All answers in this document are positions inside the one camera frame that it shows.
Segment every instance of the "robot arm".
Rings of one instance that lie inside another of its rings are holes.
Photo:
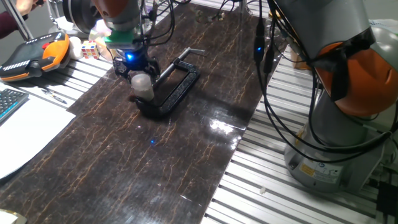
[[[362,0],[274,1],[341,111],[370,116],[396,102],[398,37],[370,28]]]
[[[106,25],[115,31],[130,31],[139,25],[138,0],[92,0]]]

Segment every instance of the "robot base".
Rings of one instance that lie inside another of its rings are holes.
[[[324,93],[313,113],[313,128],[317,136],[330,147],[354,146],[380,135],[370,132],[349,120]],[[298,133],[306,142],[322,147],[314,140],[309,125]],[[311,158],[323,161],[344,159],[353,154],[332,154],[309,147],[295,138],[290,139],[300,152]],[[290,146],[285,148],[286,167],[292,176],[304,186],[319,192],[347,190],[358,192],[379,165],[384,153],[385,143],[355,159],[328,164],[304,158]]]

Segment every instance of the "black cable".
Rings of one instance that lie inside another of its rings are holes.
[[[256,2],[256,1],[259,1],[259,0],[249,1],[249,2],[246,3],[246,5],[248,5],[248,4],[252,3],[252,2]]]
[[[169,0],[164,0],[164,1],[160,2],[157,6],[159,7],[159,6],[165,4],[165,3],[168,2],[168,1],[169,1]]]
[[[280,12],[280,9],[278,9],[278,8],[276,7],[275,2],[274,2],[273,0],[270,0],[269,3],[270,3],[270,9],[271,9],[272,11],[274,11],[274,12],[275,12],[275,9],[277,9],[277,10],[279,11],[279,13],[281,14],[282,19],[283,19],[283,20],[285,21],[285,23],[288,25],[289,23],[288,23],[287,20],[284,18],[283,13]],[[278,28],[281,29],[281,26],[280,26],[280,24],[278,23],[278,21],[276,21],[276,24],[277,24]],[[297,37],[293,32],[291,32],[291,31],[288,31],[288,32],[290,32],[290,35],[292,35],[294,38]],[[300,41],[299,39],[297,39],[296,41],[297,41],[298,44],[301,44],[301,41]],[[301,49],[304,51],[304,54],[306,55],[307,53],[306,53],[305,49],[304,49],[303,47],[301,47]],[[304,141],[303,139],[301,139],[300,137],[298,137],[297,135],[295,135],[295,133],[293,133],[291,130],[289,130],[288,127],[286,127],[286,125],[284,125],[284,123],[283,123],[283,122],[279,119],[279,117],[274,113],[274,111],[273,111],[273,109],[272,109],[271,107],[270,107],[270,111],[271,111],[272,114],[275,116],[275,118],[278,120],[278,122],[280,123],[280,125],[282,125],[282,127],[284,127],[284,128],[289,132],[289,134],[291,134],[293,137],[295,137],[296,139],[298,139],[298,140],[301,141],[302,143],[306,144],[307,146],[310,146],[310,147],[312,147],[312,148],[314,148],[314,149],[317,149],[317,150],[319,150],[319,151],[324,151],[324,152],[329,152],[329,153],[352,154],[352,153],[361,152],[362,150],[367,151],[368,149],[370,149],[370,148],[372,148],[372,147],[374,147],[374,146],[377,146],[378,144],[381,144],[382,142],[384,142],[384,141],[389,137],[389,135],[391,135],[391,134],[385,133],[385,134],[386,134],[385,136],[381,136],[379,139],[376,139],[376,140],[373,141],[372,143],[369,143],[369,144],[367,144],[367,145],[365,145],[365,146],[346,147],[345,150],[344,150],[344,147],[341,147],[340,149],[335,149],[335,148],[333,149],[332,147],[319,148],[319,147],[316,147],[316,146],[314,146],[314,145],[312,145],[312,144],[310,144],[310,143]],[[391,132],[395,132],[396,129],[398,129],[398,125],[397,125],[397,126],[394,126],[394,129],[392,129]]]
[[[224,0],[224,1],[223,1],[223,3],[221,4],[221,7],[218,9],[218,12],[211,18],[211,20],[216,19],[217,17],[220,16],[220,12],[221,12],[222,8],[223,8],[224,5],[225,5],[227,2],[229,2],[229,1],[231,1],[231,0],[226,0],[226,1]]]
[[[190,3],[191,2],[191,0],[186,0],[186,1],[176,1],[176,0],[172,0],[172,2],[175,2],[175,3],[177,3],[177,4],[188,4],[188,3]]]
[[[171,33],[170,33],[169,37],[165,41],[163,41],[161,43],[149,44],[149,46],[158,46],[158,45],[166,44],[172,38],[173,33],[174,33],[174,29],[175,29],[175,15],[174,15],[174,6],[173,6],[172,0],[169,0],[169,7],[170,7],[171,19],[170,19],[170,27],[169,27],[168,31],[165,32],[164,34],[161,34],[161,35],[157,36],[157,37],[151,37],[150,39],[153,40],[153,39],[162,37],[162,36],[166,35],[167,33],[169,33],[170,30],[171,30]]]
[[[320,145],[324,146],[324,143],[319,139],[319,137],[315,134],[312,125],[312,113],[315,109],[315,90],[317,89],[317,72],[314,68],[312,68],[312,94],[311,94],[311,103],[310,103],[310,111],[308,113],[308,125],[310,126],[311,134],[314,140],[319,143]]]
[[[319,151],[323,151],[323,152],[329,152],[329,153],[338,153],[338,154],[354,154],[354,153],[358,153],[358,152],[363,152],[363,151],[368,151],[370,149],[373,149],[374,146],[377,146],[379,144],[381,144],[382,142],[384,142],[390,134],[388,133],[384,133],[385,136],[381,136],[379,139],[375,139],[373,142],[370,142],[367,145],[362,145],[362,146],[358,146],[358,147],[340,147],[339,149],[335,148],[335,147],[324,147],[324,148],[320,148],[320,147],[316,147],[313,144],[310,144],[306,141],[304,141],[303,139],[301,139],[300,137],[298,137],[295,133],[293,133],[280,119],[279,117],[275,114],[275,112],[273,111],[273,109],[270,107],[270,111],[272,112],[272,114],[275,116],[275,118],[278,120],[278,122],[280,123],[280,125],[286,129],[287,132],[289,132],[289,134],[291,134],[293,137],[295,137],[296,139],[298,139],[299,141],[301,141],[302,143],[306,144],[309,147],[312,147],[314,149],[317,149]]]
[[[158,15],[156,15],[156,16],[161,16],[165,11],[167,11],[169,9],[169,7],[167,6],[161,13],[159,13]]]
[[[229,13],[231,13],[231,12],[234,10],[234,8],[235,8],[235,2],[233,1],[233,3],[232,3],[232,8],[231,8],[231,10],[230,10]]]
[[[145,0],[142,0],[141,1],[141,6],[140,6],[140,8],[139,8],[139,14],[140,14],[140,16],[139,16],[139,28],[140,28],[140,31],[141,31],[141,37],[142,37],[142,44],[143,45],[145,45],[145,38],[144,38],[144,28],[143,28],[143,26],[142,26],[142,11],[144,10],[144,4],[145,4]]]
[[[396,102],[396,114],[394,115],[394,122],[392,123],[391,129],[398,128],[397,118],[398,118],[398,101]]]
[[[374,118],[369,118],[369,119],[366,119],[366,118],[360,118],[360,117],[355,117],[356,119],[360,119],[360,120],[363,120],[363,121],[374,121],[375,119],[377,119],[378,117],[379,117],[379,113],[374,117]]]
[[[395,151],[394,157],[391,159],[391,161],[394,162],[395,159],[397,158],[398,143],[395,139],[392,139],[392,143],[394,143],[394,145],[396,146],[396,149],[394,150]]]
[[[261,79],[260,66],[256,66],[256,69],[257,69],[257,75],[258,75],[259,79]],[[266,106],[266,112],[267,112],[268,118],[269,118],[270,122],[272,123],[273,127],[275,127],[275,130],[278,132],[279,136],[281,136],[281,138],[286,142],[286,144],[288,144],[293,150],[295,150],[301,156],[303,156],[303,157],[305,157],[307,159],[310,159],[312,161],[315,161],[315,162],[322,162],[322,163],[329,163],[330,164],[330,163],[339,163],[339,162],[349,161],[351,159],[357,158],[357,157],[362,156],[363,154],[367,153],[367,151],[363,151],[363,152],[360,152],[360,153],[355,154],[353,156],[349,156],[349,157],[346,157],[344,159],[338,159],[338,160],[335,160],[335,161],[323,161],[323,160],[319,160],[319,159],[316,159],[316,158],[312,158],[312,157],[302,153],[292,143],[290,143],[290,141],[288,139],[286,139],[286,137],[281,133],[279,128],[276,126],[274,120],[272,119],[271,114],[269,113],[269,110],[268,110],[269,107],[267,106],[267,104],[269,104],[269,102],[267,100],[267,88],[266,88],[266,86],[262,89],[262,92],[263,92],[263,95],[264,95],[264,101],[265,101],[264,104]]]
[[[288,61],[290,61],[290,62],[293,62],[293,63],[301,63],[301,62],[305,62],[304,60],[301,60],[301,61],[298,61],[298,62],[295,62],[295,61],[293,61],[292,59],[290,59],[290,58],[288,58],[288,57],[286,57],[280,50],[279,50],[279,48],[278,48],[278,46],[276,46],[276,44],[274,43],[274,47],[276,48],[276,50],[279,52],[279,54],[281,54],[281,56],[283,57],[283,58],[285,58],[286,60],[288,60]]]

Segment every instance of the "dark marble mat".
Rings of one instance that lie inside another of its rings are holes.
[[[70,108],[76,119],[0,188],[0,208],[29,223],[199,223],[261,97],[257,19],[195,16],[216,12],[179,6],[172,40],[149,52],[165,68],[185,47],[206,50],[187,57],[201,77],[169,117],[143,117],[109,71]]]

